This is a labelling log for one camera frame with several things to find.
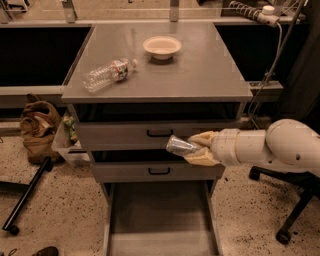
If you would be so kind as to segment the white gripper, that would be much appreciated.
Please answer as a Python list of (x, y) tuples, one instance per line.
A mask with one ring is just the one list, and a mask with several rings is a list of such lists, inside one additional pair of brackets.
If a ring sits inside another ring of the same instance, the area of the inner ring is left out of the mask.
[(239, 132), (239, 129), (223, 129), (219, 133), (206, 131), (195, 134), (189, 137), (188, 141), (205, 148), (185, 155), (184, 159), (190, 164), (200, 166), (214, 166), (219, 162), (224, 166), (237, 166), (240, 164), (236, 155), (236, 138)]

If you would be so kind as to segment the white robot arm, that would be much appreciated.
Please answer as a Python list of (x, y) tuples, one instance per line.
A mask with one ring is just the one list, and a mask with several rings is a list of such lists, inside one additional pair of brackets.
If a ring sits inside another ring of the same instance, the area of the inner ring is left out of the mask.
[(191, 136), (199, 150), (184, 156), (201, 166), (253, 166), (320, 176), (320, 135), (293, 119), (281, 119), (266, 130), (223, 129)]

